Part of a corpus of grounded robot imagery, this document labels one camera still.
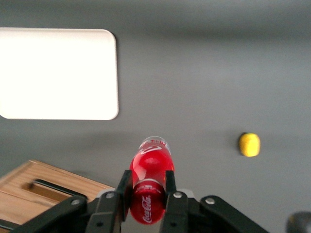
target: bottle label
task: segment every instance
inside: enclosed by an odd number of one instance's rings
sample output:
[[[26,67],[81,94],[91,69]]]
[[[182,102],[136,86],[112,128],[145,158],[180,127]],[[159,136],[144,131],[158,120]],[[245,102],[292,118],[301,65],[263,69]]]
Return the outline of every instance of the bottle label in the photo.
[[[142,219],[147,223],[151,223],[152,222],[152,219],[151,219],[151,196],[150,195],[147,197],[142,196],[141,198],[142,198],[141,205],[145,210],[144,216],[142,217]]]

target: wooden surface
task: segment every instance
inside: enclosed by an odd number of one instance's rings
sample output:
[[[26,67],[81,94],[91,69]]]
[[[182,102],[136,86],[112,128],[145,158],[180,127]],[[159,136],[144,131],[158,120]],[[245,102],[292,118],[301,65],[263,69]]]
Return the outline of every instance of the wooden surface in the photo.
[[[0,179],[0,219],[23,224],[69,197],[41,185],[30,188],[35,179],[84,194],[88,201],[101,190],[111,188],[39,161],[29,161]]]
[[[6,230],[6,229],[1,229],[0,228],[0,233],[8,233],[8,232],[10,232],[9,230]]]

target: white rectangular board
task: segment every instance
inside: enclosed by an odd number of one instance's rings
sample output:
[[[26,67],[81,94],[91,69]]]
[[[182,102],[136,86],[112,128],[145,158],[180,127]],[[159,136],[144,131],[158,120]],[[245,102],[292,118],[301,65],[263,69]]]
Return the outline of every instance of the white rectangular board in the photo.
[[[0,115],[111,120],[116,40],[100,29],[0,28]]]

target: black object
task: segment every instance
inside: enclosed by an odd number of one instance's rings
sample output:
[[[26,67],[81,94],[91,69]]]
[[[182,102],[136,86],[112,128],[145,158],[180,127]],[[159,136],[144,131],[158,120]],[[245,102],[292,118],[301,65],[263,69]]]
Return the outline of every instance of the black object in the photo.
[[[23,225],[0,221],[0,228],[12,233],[120,233],[132,190],[132,171],[126,170],[116,190],[88,204],[85,197],[73,196]],[[177,191],[173,171],[166,172],[166,194],[160,233],[268,233],[220,197],[206,196],[198,202]],[[309,233],[305,223],[311,216],[293,217],[301,218],[302,222],[289,224],[289,233]]]
[[[48,188],[57,190],[57,191],[59,191],[59,192],[69,194],[69,195],[71,195],[71,196],[82,196],[82,197],[84,197],[85,199],[87,199],[87,196],[84,195],[84,194],[82,194],[82,193],[78,193],[78,192],[76,192],[76,191],[73,191],[73,190],[64,188],[64,187],[62,187],[62,186],[56,185],[56,184],[54,184],[54,183],[51,183],[51,182],[48,182],[48,181],[45,181],[45,180],[36,179],[36,180],[34,180],[34,181],[29,185],[29,188],[32,189],[32,187],[34,186],[34,184],[39,184],[39,185],[42,185],[42,186],[45,186],[45,187],[48,187]]]
[[[288,233],[311,233],[311,212],[297,212],[287,221]]]

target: bolt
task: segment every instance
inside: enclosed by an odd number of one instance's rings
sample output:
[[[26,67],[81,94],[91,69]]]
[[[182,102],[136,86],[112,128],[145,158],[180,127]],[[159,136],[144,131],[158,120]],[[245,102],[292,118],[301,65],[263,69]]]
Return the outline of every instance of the bolt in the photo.
[[[213,205],[215,204],[215,200],[213,198],[206,198],[205,199],[205,202],[209,205]]]
[[[112,197],[114,197],[114,195],[115,194],[113,192],[109,192],[109,193],[106,194],[106,198],[107,199],[112,198]]]
[[[80,200],[76,199],[71,202],[72,205],[77,205],[80,203]]]
[[[180,192],[175,192],[175,193],[173,194],[173,196],[174,196],[175,198],[181,198],[183,195],[182,195]]]

